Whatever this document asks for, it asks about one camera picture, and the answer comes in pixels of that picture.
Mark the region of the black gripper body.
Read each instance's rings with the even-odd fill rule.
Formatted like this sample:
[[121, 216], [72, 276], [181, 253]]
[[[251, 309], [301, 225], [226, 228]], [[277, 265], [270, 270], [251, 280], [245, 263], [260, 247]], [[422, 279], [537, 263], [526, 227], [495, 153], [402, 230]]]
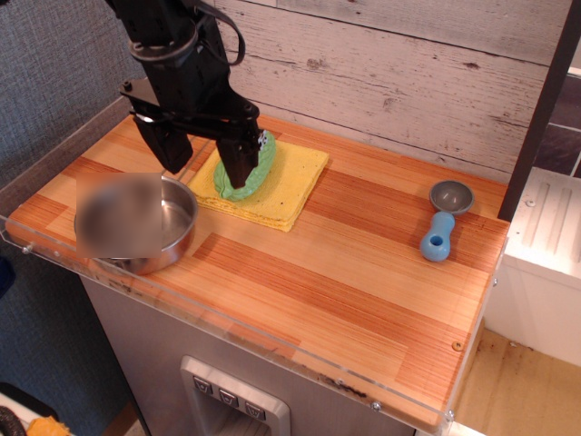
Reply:
[[130, 42], [144, 79], [126, 81], [121, 93], [132, 115], [168, 122], [176, 130], [210, 138], [259, 142], [259, 110], [230, 85], [231, 63], [221, 40]]

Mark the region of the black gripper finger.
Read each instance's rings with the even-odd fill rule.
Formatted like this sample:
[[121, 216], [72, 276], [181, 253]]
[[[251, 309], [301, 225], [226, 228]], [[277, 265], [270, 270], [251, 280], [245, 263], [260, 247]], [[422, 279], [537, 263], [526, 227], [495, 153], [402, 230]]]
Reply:
[[244, 187], [251, 171], [258, 165], [259, 143], [221, 139], [217, 146], [231, 186], [234, 189]]
[[155, 122], [133, 116], [137, 128], [162, 167], [177, 174], [192, 158], [192, 146], [187, 133], [176, 130], [171, 123]]

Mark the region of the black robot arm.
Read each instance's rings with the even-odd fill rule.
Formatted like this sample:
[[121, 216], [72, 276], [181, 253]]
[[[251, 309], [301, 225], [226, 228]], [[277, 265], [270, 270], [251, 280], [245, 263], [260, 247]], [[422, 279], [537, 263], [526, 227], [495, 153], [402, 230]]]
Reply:
[[192, 158], [190, 135], [217, 144], [231, 185], [242, 188], [259, 164], [257, 106], [229, 83], [231, 67], [218, 24], [233, 21], [203, 1], [112, 1], [144, 79], [121, 93], [162, 166], [178, 173]]

